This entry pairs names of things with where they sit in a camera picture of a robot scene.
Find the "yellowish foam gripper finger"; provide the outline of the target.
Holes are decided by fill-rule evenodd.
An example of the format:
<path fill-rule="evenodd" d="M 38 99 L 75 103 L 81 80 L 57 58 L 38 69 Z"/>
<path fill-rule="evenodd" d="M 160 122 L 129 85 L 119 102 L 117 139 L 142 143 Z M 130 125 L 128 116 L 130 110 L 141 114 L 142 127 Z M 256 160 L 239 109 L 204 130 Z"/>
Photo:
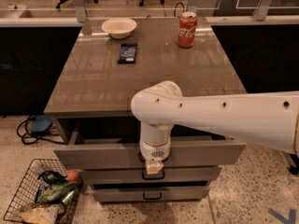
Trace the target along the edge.
<path fill-rule="evenodd" d="M 161 161 L 146 161 L 146 170 L 148 175 L 156 175 L 164 168 Z"/>

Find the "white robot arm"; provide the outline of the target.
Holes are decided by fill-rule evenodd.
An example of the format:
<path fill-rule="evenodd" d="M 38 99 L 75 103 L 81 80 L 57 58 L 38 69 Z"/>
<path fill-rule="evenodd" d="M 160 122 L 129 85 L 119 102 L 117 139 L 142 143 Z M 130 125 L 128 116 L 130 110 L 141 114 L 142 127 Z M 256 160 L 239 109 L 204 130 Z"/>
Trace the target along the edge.
<path fill-rule="evenodd" d="M 135 94 L 131 111 L 141 122 L 139 144 L 150 175 L 163 169 L 176 125 L 299 151 L 298 91 L 185 97 L 175 82 L 164 81 Z"/>

